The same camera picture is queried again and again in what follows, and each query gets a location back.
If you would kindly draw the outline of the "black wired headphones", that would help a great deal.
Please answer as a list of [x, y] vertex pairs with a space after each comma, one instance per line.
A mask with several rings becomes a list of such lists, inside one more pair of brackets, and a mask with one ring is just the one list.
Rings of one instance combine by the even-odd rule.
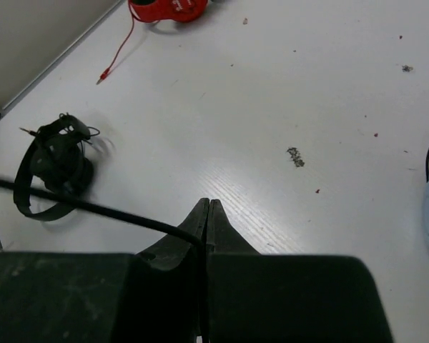
[[64, 195], [54, 194], [43, 189], [33, 188], [31, 186], [22, 186], [12, 181], [0, 178], [0, 189], [6, 189], [13, 192], [23, 192], [33, 197], [40, 199], [50, 200], [53, 202], [59, 202], [65, 205], [74, 207], [85, 212], [96, 214], [110, 219], [115, 219], [128, 224], [133, 224], [146, 229], [155, 230], [162, 232], [170, 236], [176, 237], [183, 241], [190, 243], [197, 250], [198, 260], [198, 272], [197, 278], [202, 283], [202, 288], [199, 290], [198, 301], [199, 301], [199, 328], [201, 331], [202, 341], [209, 341], [209, 311], [207, 305], [207, 283], [206, 283], [206, 255], [204, 250], [204, 244], [196, 236], [185, 232], [177, 227], [166, 224], [164, 222], [158, 222], [153, 219], [137, 216], [128, 212], [119, 211], [110, 207], [104, 207], [98, 204], [89, 203], [73, 197]]

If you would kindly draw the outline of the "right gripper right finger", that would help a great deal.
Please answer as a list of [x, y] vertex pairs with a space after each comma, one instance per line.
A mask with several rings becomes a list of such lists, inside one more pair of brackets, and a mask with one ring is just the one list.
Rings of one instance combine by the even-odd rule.
[[222, 203], [209, 203], [205, 242], [204, 342], [238, 342], [238, 321], [254, 298], [247, 285], [247, 264], [260, 253], [231, 225]]

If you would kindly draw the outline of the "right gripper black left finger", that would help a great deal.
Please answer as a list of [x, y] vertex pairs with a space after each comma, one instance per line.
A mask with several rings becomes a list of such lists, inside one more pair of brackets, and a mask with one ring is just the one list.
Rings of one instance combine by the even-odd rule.
[[205, 229], [201, 198], [178, 226], [196, 245], [166, 235], [129, 265], [113, 342], [196, 342], [207, 331]]

